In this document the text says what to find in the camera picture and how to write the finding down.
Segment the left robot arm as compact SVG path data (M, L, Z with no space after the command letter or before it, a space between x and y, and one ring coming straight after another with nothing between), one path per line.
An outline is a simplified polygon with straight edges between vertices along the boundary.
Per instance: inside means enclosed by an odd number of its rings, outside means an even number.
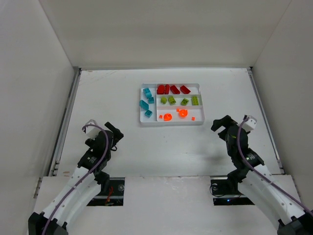
M59 194L41 213L31 214L28 234L67 235L70 226L94 197L103 193L108 203L114 193L116 188L103 169L111 159L111 152L117 150L123 133L110 122L100 127L94 120L87 122L82 130L88 137L87 151Z

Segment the red lego brick cluster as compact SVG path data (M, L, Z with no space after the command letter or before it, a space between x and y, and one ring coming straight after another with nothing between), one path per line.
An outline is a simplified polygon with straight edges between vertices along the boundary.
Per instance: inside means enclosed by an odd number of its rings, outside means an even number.
M170 86L169 84L166 84L164 94L169 94L169 90L170 90Z

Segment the lime lego brick cluster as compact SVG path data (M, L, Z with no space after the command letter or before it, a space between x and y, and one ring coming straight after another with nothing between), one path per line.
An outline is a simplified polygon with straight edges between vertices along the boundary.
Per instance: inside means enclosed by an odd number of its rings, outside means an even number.
M181 106L187 106L187 104L189 103L189 99L187 98L184 98L182 101L181 101Z
M192 96L191 101L193 106L199 106L199 99L197 96Z

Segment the lime small lego brick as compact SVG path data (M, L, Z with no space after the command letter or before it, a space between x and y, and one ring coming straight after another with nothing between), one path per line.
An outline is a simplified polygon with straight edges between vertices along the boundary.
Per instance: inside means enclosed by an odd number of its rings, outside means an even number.
M161 103L166 104L166 102L167 102L167 98L166 97L162 97L161 98Z

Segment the orange round disc piece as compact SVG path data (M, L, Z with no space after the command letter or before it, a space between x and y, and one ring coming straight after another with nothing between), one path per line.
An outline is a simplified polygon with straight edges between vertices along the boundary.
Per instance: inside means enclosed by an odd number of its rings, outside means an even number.
M179 117L180 118L186 118L188 116L188 110L179 110Z

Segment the red long brick cluster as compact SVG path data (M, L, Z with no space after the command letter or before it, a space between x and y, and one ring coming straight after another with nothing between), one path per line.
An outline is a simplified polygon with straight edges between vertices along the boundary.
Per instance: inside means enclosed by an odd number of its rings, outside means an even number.
M191 93L191 91L190 91L185 85L183 85L183 86L180 87L180 91L181 91L183 94L190 94L190 93Z

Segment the red long lego brick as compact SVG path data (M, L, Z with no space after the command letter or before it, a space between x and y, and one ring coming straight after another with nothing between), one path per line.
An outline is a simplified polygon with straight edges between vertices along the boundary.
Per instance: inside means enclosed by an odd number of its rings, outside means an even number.
M178 89L175 85L172 85L172 86L170 87L170 90L171 90L171 92L172 92L173 94L180 94L179 89Z

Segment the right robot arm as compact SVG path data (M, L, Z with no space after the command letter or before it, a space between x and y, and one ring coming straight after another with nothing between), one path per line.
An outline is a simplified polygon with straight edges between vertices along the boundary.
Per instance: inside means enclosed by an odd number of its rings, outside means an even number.
M232 194L246 196L271 221L279 235L311 235L312 210L280 186L264 160L248 145L248 135L256 123L252 116L244 116L241 123L229 115L213 121L212 131L224 128L218 136L225 141L235 170L228 173L222 189L213 183L211 192L215 197Z

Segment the red rounded lego brick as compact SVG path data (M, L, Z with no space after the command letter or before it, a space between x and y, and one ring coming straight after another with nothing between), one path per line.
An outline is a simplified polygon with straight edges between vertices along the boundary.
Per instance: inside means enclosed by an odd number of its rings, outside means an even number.
M159 85L157 87L156 93L157 94L164 94L165 93L165 86L164 85Z

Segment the lime lego plate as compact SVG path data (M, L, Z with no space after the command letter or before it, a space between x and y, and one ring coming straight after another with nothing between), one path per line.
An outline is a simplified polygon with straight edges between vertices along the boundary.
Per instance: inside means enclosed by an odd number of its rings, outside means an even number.
M174 99L173 96L169 96L169 97L168 97L168 101L169 101L169 104L170 104L170 105L175 105L175 104L176 104L176 100Z

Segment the teal rounded lego brick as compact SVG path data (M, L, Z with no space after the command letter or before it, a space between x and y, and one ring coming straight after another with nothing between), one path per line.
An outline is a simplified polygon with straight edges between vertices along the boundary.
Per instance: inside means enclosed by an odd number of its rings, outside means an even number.
M143 94L145 95L146 98L152 97L152 93L151 93L149 88L144 88L143 89Z

